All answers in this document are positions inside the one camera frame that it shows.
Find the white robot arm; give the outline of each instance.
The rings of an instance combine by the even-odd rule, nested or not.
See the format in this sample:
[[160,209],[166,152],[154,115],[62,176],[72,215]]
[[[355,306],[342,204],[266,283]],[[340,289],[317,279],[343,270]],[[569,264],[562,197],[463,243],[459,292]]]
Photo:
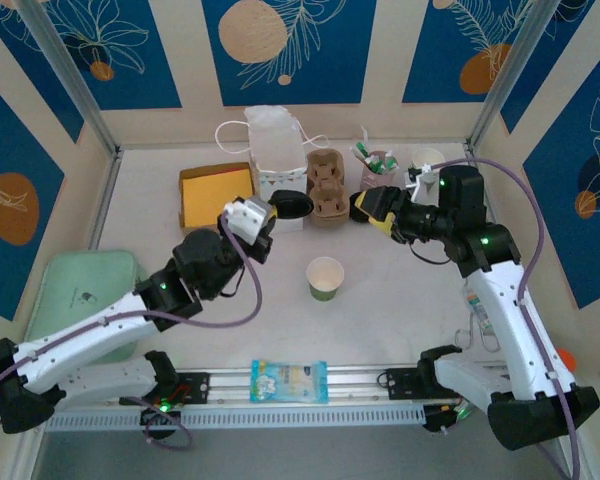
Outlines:
[[[529,292],[519,295],[524,275],[520,254],[504,226],[486,221],[482,176],[467,165],[443,168],[439,173],[439,201],[434,206],[412,201],[418,188],[431,181],[430,169],[424,174],[429,176],[426,182],[413,179],[415,192],[375,188],[363,192],[356,206],[399,243],[443,242],[445,253],[457,264],[493,326],[508,375],[487,370],[459,348],[445,346],[423,352],[418,369],[404,377],[422,383],[432,395],[436,389],[452,390],[475,404],[489,417],[500,443],[510,450],[565,435],[567,426],[559,402],[562,392],[576,427],[593,414],[600,402],[593,388],[576,385],[551,343]],[[518,298],[524,303],[529,322]],[[551,371],[540,347],[551,359]]]
[[47,420],[55,410],[119,397],[167,396],[178,374],[167,355],[149,352],[129,362],[85,366],[129,342],[160,333],[190,317],[201,300],[221,294],[244,268],[246,255],[264,263],[276,218],[311,212],[309,198],[278,191],[269,203],[257,197],[225,206],[226,227],[196,230],[174,248],[165,268],[136,285],[113,305],[53,335],[14,344],[0,340],[0,417],[5,433],[18,433]]

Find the green tray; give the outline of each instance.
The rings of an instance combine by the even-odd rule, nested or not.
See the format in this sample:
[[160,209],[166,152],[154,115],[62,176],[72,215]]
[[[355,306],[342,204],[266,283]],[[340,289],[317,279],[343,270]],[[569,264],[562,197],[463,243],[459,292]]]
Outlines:
[[[25,340],[51,335],[98,313],[146,278],[133,254],[124,250],[56,255],[44,272]],[[129,343],[94,363],[124,361],[135,347]]]

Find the white plastic bag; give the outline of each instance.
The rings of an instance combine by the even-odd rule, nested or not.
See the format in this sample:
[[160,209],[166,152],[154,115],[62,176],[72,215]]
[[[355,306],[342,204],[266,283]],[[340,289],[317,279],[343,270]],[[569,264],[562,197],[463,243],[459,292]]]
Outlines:
[[[225,152],[239,154],[250,152],[251,161],[258,171],[260,197],[269,200],[276,190],[307,192],[307,158],[304,145],[327,148],[329,140],[324,135],[307,138],[302,125],[289,111],[280,106],[257,105],[244,110],[246,122],[231,120],[218,126],[216,143]],[[249,128],[249,147],[244,150],[227,150],[218,138],[222,127],[230,123]],[[324,138],[326,145],[316,145],[314,140]],[[278,220],[274,232],[302,230],[303,219]]]

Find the blue snack packet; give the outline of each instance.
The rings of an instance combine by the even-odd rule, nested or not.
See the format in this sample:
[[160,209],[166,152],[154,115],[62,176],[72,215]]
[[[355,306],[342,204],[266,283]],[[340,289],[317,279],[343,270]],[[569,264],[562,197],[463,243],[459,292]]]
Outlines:
[[327,363],[251,364],[251,401],[328,403]]

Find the cardboard cup holder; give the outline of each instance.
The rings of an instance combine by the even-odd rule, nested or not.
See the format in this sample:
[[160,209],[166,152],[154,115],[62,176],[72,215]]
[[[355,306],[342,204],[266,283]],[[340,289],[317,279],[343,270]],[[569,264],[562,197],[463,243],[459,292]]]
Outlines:
[[333,148],[321,148],[307,155],[308,191],[324,180],[335,179],[344,185],[342,155]]
[[349,195],[344,184],[342,155],[332,148],[315,150],[307,155],[308,195],[313,201],[311,223],[331,227],[349,219]]

